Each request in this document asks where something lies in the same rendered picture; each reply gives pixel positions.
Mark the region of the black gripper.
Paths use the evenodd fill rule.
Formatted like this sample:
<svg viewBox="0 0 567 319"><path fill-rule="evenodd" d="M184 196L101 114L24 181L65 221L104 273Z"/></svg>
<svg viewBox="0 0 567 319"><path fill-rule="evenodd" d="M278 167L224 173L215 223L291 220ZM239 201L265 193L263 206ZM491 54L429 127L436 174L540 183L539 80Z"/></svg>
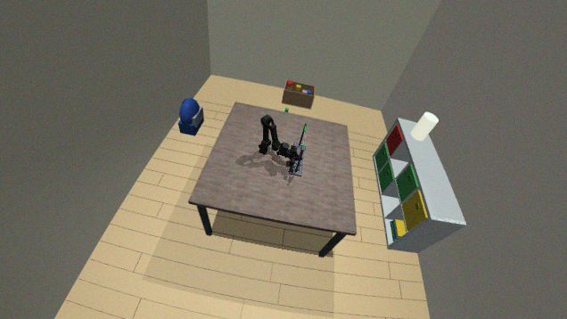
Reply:
<svg viewBox="0 0 567 319"><path fill-rule="evenodd" d="M293 166L294 162L295 162L296 160L299 160L299 155L298 155L298 153L296 152L296 153L293 154L293 156L291 156L291 155L288 154L288 152L289 152L289 151L287 151L287 152L285 153L285 156L284 156L284 157L285 157L285 158L289 158L289 159L291 160L291 161L290 161L290 166Z"/></svg>

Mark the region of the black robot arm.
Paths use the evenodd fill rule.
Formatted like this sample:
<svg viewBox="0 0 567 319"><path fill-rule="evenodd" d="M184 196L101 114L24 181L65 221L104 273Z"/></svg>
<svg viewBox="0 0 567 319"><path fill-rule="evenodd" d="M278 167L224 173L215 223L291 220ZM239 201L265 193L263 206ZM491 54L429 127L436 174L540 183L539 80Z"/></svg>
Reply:
<svg viewBox="0 0 567 319"><path fill-rule="evenodd" d="M263 125L263 140L259 145L259 153L267 153L267 147L271 144L271 141L268 139L269 129L272 136L272 150L276 151L277 156L282 155L285 156L287 150L289 151L288 154L293 156L294 153L297 152L296 146L292 145L291 149L289 149L290 145L288 143L280 143L278 141L277 132L276 132L276 125L274 120L271 118L270 115L265 115L260 119L261 124ZM271 122L271 126L269 125ZM279 151L278 151L279 150Z"/></svg>

